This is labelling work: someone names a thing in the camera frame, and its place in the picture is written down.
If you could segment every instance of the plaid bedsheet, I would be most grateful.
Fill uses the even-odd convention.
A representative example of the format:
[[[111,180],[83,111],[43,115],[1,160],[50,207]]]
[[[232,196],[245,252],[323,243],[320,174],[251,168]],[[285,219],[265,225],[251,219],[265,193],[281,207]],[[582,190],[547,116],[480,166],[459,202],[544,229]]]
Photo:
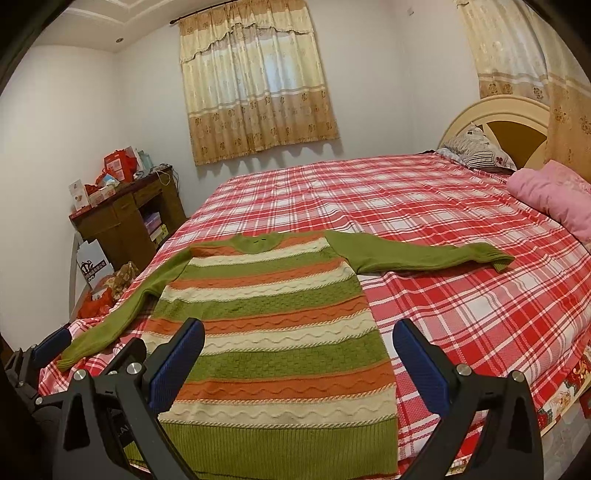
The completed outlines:
[[[365,158],[235,177],[161,248],[141,280],[194,241],[238,232],[336,229],[369,232],[429,245],[489,242],[516,257],[508,271],[464,265],[440,273],[360,277],[391,354],[398,391],[401,471],[427,441],[439,417],[430,414],[392,347],[398,319],[409,317],[453,362],[476,372],[525,373],[536,408],[558,390],[583,355],[590,335],[591,255],[558,223],[514,199],[502,176],[470,171],[437,154]],[[43,394],[64,390],[77,368],[97,375],[139,336],[147,307],[121,341],[79,362],[67,375],[51,364]],[[100,319],[79,320],[79,332]],[[458,464],[476,445],[475,419]]]

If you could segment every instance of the wooden headboard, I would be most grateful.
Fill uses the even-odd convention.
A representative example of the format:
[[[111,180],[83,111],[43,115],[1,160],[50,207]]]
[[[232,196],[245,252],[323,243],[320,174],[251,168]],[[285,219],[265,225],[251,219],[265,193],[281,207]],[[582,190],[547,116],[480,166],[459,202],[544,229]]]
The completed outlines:
[[[544,166],[550,108],[516,95],[487,97],[466,108],[449,126],[441,145],[468,130],[481,127],[491,142],[506,151],[518,168]]]

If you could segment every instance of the striped sweater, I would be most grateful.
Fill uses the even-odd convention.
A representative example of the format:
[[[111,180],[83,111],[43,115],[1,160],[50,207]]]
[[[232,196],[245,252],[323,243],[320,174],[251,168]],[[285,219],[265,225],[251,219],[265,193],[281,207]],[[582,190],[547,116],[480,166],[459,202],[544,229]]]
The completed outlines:
[[[144,296],[156,294],[142,336],[149,352],[188,317],[206,329],[201,356],[159,417],[199,477],[395,473],[395,378],[356,273],[436,270],[468,260],[500,271],[513,259],[487,244],[424,247],[331,231],[195,244],[73,342],[61,362],[115,339]],[[134,448],[128,455],[141,460]]]

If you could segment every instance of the wall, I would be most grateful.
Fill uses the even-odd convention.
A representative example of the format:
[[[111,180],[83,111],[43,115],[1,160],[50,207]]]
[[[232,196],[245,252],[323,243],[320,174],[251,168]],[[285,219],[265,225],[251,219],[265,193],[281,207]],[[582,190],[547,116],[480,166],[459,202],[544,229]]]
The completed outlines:
[[[429,150],[452,120],[480,99],[466,27],[454,0],[392,0],[392,5],[404,46],[401,67],[411,85],[413,150]]]
[[[128,131],[154,164],[180,174],[180,194],[192,215],[218,185],[253,171],[335,158],[410,153],[401,39],[391,0],[308,0],[340,141],[278,147],[196,168],[180,65],[178,27],[166,25],[117,55]]]
[[[117,94],[113,54],[47,46],[27,53],[0,96],[0,332],[13,349],[69,319],[68,185],[129,145]]]

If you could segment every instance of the green sleeve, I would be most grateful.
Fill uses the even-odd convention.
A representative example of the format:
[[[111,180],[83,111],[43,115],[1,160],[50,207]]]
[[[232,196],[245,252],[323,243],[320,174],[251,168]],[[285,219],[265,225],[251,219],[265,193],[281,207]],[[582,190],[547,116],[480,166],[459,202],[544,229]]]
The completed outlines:
[[[159,297],[164,287],[175,280],[191,259],[191,249],[185,248],[167,260],[140,286],[131,297],[125,300],[116,310],[109,313],[102,322],[82,333],[66,348],[57,367],[62,372],[72,368],[78,360],[94,355],[117,340],[129,324],[135,319],[148,295]]]
[[[386,240],[369,233],[326,231],[330,246],[349,262],[358,274],[395,270],[432,271],[455,267],[468,261],[490,263],[501,272],[515,259],[485,243],[463,247],[430,247]]]

